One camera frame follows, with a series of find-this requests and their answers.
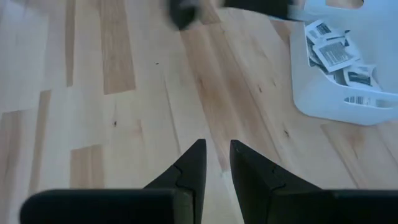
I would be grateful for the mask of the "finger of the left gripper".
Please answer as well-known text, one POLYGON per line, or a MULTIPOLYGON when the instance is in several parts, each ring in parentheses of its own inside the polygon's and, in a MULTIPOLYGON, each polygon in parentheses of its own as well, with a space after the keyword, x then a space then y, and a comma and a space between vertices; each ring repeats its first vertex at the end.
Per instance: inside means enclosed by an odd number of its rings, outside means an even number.
POLYGON ((167 0, 167 9, 172 24, 178 30, 185 30, 197 19, 200 0, 167 0))

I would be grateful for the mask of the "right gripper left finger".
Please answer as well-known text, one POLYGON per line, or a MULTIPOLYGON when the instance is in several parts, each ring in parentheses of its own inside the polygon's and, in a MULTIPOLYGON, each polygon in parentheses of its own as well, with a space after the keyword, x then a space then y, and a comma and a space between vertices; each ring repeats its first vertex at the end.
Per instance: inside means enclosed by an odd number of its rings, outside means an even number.
POLYGON ((179 189, 193 196, 193 224, 201 224, 206 186, 206 140, 197 139, 166 171, 145 189, 179 189))

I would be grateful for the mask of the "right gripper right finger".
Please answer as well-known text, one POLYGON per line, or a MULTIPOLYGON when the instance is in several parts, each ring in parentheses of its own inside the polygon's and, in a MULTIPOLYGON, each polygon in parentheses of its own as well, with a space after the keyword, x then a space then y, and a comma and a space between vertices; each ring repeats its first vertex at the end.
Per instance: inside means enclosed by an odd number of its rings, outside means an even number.
POLYGON ((330 195, 232 140, 229 161, 245 224, 330 224, 330 195))

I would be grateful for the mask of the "square white printed packet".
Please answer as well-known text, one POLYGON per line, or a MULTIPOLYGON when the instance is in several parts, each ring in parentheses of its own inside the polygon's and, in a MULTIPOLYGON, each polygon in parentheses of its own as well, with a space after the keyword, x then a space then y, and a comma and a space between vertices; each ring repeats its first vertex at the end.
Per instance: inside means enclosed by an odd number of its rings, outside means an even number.
POLYGON ((349 67, 362 59, 351 39, 344 37, 317 43, 313 51, 329 72, 349 67))
POLYGON ((322 61, 319 59, 315 51, 313 50, 314 43, 307 38, 307 50, 308 50, 308 59, 311 67, 314 66, 323 66, 322 61))
POLYGON ((363 63, 356 63, 346 67, 343 69, 345 82, 348 86, 353 88, 381 91, 381 87, 373 77, 375 69, 375 65, 363 63))
POLYGON ((317 20, 305 27, 306 36, 312 41, 325 40, 344 36, 344 32, 331 27, 323 20, 317 20))

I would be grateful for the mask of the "white plastic bin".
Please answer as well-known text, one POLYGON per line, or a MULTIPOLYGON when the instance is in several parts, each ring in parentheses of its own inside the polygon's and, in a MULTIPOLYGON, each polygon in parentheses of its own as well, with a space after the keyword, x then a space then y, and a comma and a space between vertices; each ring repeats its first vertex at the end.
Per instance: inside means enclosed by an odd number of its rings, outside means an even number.
POLYGON ((326 0, 306 0, 294 17, 297 23, 290 35, 292 90, 301 112, 361 125, 398 119, 398 0, 364 0, 354 9, 328 6, 326 0), (351 39, 362 56, 354 64, 375 65, 373 77, 381 91, 348 86, 344 68, 329 72, 324 66, 310 66, 305 27, 317 20, 345 34, 314 45, 351 39))

